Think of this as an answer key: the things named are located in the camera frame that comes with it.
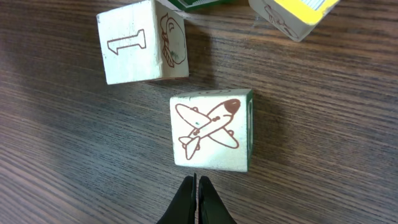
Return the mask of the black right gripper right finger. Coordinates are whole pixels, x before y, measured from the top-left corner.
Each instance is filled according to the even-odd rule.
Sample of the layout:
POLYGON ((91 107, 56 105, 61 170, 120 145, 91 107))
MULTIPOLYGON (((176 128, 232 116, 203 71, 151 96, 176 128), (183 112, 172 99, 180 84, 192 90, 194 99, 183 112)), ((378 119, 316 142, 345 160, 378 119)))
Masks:
POLYGON ((207 176, 201 176, 199 181, 198 221, 199 224, 237 224, 207 176))

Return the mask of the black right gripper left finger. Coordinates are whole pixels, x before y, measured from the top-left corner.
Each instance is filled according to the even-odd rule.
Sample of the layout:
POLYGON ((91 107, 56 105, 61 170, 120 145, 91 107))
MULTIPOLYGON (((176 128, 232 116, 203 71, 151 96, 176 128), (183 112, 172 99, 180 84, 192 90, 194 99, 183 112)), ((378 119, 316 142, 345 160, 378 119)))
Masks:
POLYGON ((194 224, 197 175, 186 176, 157 224, 194 224))

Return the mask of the yellow W block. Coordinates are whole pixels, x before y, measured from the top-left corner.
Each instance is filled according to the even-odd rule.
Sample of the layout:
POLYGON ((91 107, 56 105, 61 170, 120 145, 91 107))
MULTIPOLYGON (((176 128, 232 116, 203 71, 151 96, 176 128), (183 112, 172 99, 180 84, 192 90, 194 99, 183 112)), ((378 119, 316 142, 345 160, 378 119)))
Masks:
POLYGON ((178 166, 247 172, 253 152, 251 89, 202 90, 170 99, 178 166))

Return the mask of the red A block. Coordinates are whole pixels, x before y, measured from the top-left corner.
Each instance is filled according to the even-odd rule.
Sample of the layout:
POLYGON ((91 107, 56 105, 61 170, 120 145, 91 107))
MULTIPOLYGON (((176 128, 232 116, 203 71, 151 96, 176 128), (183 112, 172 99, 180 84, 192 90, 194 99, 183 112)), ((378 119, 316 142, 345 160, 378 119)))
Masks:
POLYGON ((189 76, 184 19, 167 6, 141 1, 96 19, 107 84, 189 76))

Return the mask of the green V block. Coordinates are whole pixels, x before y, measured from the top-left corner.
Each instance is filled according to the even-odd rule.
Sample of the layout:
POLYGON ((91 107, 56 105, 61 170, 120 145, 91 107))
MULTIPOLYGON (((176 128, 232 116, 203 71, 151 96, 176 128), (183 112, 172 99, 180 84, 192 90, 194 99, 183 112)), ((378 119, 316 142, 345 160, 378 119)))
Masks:
POLYGON ((217 4, 230 3, 232 0, 169 0, 171 4, 182 11, 201 9, 217 4))

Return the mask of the yellow S block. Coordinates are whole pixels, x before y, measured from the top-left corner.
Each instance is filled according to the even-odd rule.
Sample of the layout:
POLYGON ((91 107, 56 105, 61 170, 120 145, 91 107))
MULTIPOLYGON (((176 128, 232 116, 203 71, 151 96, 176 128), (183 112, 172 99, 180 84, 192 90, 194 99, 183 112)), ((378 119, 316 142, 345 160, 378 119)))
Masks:
POLYGON ((302 41, 340 0, 249 0, 250 7, 295 42, 302 41))

